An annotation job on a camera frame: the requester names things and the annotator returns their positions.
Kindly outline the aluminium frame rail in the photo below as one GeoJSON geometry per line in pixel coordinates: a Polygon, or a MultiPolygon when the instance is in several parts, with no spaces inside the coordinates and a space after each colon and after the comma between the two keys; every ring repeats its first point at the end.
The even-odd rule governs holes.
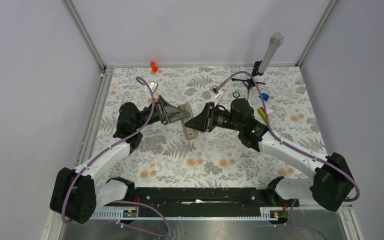
{"type": "Polygon", "coordinates": [[[72,0],[64,0],[62,2],[70,16],[74,26],[76,27],[76,37],[82,39],[81,47],[87,48],[84,51],[85,57],[77,57],[74,61],[79,68],[74,68],[75,74],[83,74],[81,87],[88,87],[87,90],[80,90],[79,93],[85,100],[80,101],[80,106],[87,109],[78,123],[82,123],[81,135],[77,138],[79,144],[75,156],[71,158],[72,166],[76,166],[84,161],[92,154],[92,145],[96,137],[98,117],[101,116],[100,102],[105,98],[104,87],[109,85],[106,79],[106,64],[96,48],[81,15],[79,14],[75,3],[72,0]]]}

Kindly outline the white remote control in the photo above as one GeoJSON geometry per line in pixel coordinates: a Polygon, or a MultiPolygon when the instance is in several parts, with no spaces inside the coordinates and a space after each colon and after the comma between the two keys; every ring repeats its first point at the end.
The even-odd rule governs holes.
{"type": "Polygon", "coordinates": [[[193,115],[193,110],[192,110],[192,107],[190,105],[190,103],[184,103],[184,104],[180,104],[178,105],[178,107],[183,110],[183,111],[186,111],[189,113],[189,116],[182,119],[180,122],[181,122],[181,125],[182,125],[182,129],[183,129],[183,133],[184,133],[184,137],[187,141],[191,141],[191,140],[195,140],[199,137],[199,134],[198,134],[198,131],[196,129],[193,129],[193,128],[189,128],[189,127],[186,127],[186,123],[193,119],[194,118],[194,115],[193,115]]]}

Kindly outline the red plastic block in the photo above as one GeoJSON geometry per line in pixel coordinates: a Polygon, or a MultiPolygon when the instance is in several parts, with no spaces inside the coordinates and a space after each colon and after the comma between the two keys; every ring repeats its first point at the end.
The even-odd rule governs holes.
{"type": "Polygon", "coordinates": [[[157,72],[157,71],[159,70],[159,67],[157,66],[157,64],[156,64],[155,61],[152,61],[152,62],[150,63],[150,67],[151,67],[151,70],[152,70],[153,72],[157,72]]]}

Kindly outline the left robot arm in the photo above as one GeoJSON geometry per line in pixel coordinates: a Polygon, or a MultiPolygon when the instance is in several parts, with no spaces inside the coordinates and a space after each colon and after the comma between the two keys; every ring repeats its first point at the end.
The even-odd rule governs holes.
{"type": "Polygon", "coordinates": [[[132,102],[119,108],[113,142],[101,152],[73,169],[62,168],[56,176],[49,207],[65,221],[87,222],[97,208],[114,201],[128,206],[135,192],[127,180],[111,179],[99,185],[100,179],[117,163],[130,156],[140,145],[142,129],[154,123],[168,125],[191,117],[187,104],[174,106],[162,96],[140,110],[132,102]]]}

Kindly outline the grey microphone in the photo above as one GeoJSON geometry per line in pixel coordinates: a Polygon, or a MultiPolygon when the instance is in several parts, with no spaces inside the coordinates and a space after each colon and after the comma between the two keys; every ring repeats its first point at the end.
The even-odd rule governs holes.
{"type": "Polygon", "coordinates": [[[267,50],[259,64],[257,74],[261,76],[267,69],[277,49],[282,45],[284,35],[280,32],[275,32],[269,39],[267,50]]]}

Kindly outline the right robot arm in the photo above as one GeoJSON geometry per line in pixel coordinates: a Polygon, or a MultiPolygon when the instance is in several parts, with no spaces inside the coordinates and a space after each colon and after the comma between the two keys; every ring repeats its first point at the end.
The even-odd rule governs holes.
{"type": "Polygon", "coordinates": [[[203,133],[210,133],[216,127],[237,131],[237,137],[245,147],[282,160],[309,178],[311,186],[308,190],[284,190],[281,183],[269,189],[266,198],[273,206],[289,199],[311,197],[324,209],[335,212],[348,201],[352,190],[356,190],[357,197],[360,195],[341,154],[312,153],[304,147],[275,138],[270,128],[255,118],[254,109],[244,98],[233,100],[230,110],[208,102],[202,112],[188,120],[185,126],[203,133]]]}

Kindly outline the floral patterned table mat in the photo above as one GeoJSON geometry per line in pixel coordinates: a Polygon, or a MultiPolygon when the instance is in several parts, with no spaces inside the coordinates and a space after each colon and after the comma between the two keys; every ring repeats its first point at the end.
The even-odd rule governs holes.
{"type": "MultiPolygon", "coordinates": [[[[211,100],[210,89],[234,73],[246,79],[249,67],[167,67],[156,73],[148,68],[117,68],[110,75],[95,154],[113,140],[119,108],[132,102],[139,109],[150,105],[145,87],[136,81],[142,77],[158,83],[156,95],[162,95],[174,106],[190,103],[193,114],[199,114],[211,100]]],[[[317,153],[326,153],[325,144],[298,67],[269,67],[257,77],[259,91],[269,94],[266,103],[273,113],[270,125],[276,134],[317,153]]],[[[230,107],[234,94],[247,98],[241,81],[230,81],[223,88],[222,106],[230,107]]],[[[251,89],[249,103],[254,109],[262,106],[258,91],[251,89]]],[[[122,177],[138,187],[265,187],[276,177],[303,178],[304,174],[273,156],[258,153],[241,144],[236,131],[216,128],[186,140],[180,122],[160,122],[145,127],[137,150],[118,162],[100,180],[122,177]]]]}

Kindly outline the blue plastic cap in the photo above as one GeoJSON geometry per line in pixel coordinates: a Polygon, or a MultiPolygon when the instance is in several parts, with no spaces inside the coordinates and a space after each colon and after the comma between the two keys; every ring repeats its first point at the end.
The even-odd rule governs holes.
{"type": "Polygon", "coordinates": [[[264,101],[268,101],[269,100],[269,98],[270,98],[270,95],[269,94],[267,94],[267,93],[262,93],[261,94],[261,98],[264,100],[264,101]]]}

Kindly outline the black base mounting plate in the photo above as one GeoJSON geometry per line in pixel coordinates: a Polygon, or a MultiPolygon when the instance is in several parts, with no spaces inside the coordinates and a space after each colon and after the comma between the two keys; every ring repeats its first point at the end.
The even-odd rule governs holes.
{"type": "Polygon", "coordinates": [[[133,201],[132,207],[136,209],[145,207],[157,214],[161,206],[229,204],[246,208],[260,207],[283,210],[300,205],[299,201],[282,199],[274,190],[266,188],[136,187],[133,190],[128,190],[126,198],[121,203],[112,202],[107,206],[124,207],[128,206],[128,201],[133,201]]]}

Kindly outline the black microphone tripod stand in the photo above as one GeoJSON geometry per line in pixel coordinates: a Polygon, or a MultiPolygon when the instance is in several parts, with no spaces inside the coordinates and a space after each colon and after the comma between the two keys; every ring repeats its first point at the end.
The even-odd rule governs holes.
{"type": "MultiPolygon", "coordinates": [[[[258,69],[261,65],[262,61],[256,61],[253,65],[253,69],[252,69],[252,72],[251,72],[251,75],[252,77],[256,77],[256,76],[262,76],[263,74],[262,73],[259,73],[258,69]]],[[[231,79],[232,81],[236,81],[236,82],[242,82],[246,89],[247,89],[247,95],[246,95],[246,99],[248,100],[249,99],[249,96],[250,96],[250,91],[253,87],[255,86],[258,86],[258,85],[265,85],[266,83],[265,82],[259,82],[259,81],[256,81],[254,82],[251,78],[249,79],[238,79],[238,78],[232,78],[231,79]]]]}

